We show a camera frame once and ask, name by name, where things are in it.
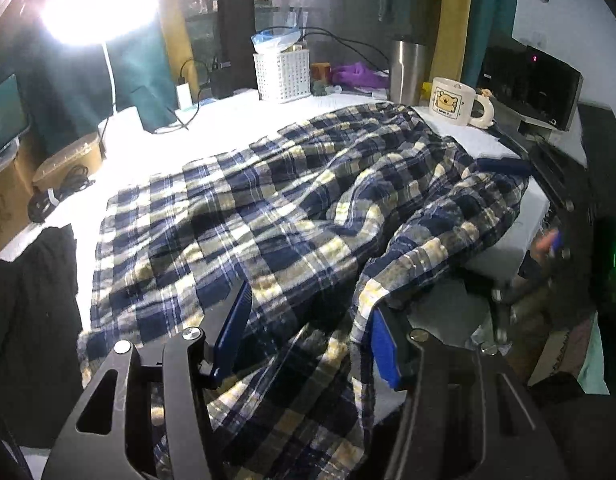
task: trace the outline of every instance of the plaid shirt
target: plaid shirt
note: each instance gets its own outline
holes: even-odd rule
[[[119,339],[140,346],[198,325],[246,278],[235,376],[208,403],[229,473],[345,478],[373,425],[373,306],[494,244],[525,187],[478,173],[414,110],[381,103],[122,190],[96,248],[84,381]]]

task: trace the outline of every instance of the laptop screen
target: laptop screen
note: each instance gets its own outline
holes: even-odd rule
[[[12,74],[0,84],[0,152],[27,127],[16,76]]]

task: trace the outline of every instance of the white basket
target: white basket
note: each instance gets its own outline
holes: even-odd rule
[[[259,96],[286,103],[310,95],[310,51],[254,54]]]

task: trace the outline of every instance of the purple bag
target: purple bag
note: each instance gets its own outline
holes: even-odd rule
[[[389,78],[377,75],[362,62],[342,65],[331,70],[332,84],[364,88],[388,88]]]

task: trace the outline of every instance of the glowing light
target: glowing light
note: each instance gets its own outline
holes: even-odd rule
[[[48,0],[41,18],[61,43],[105,43],[148,25],[158,0]]]

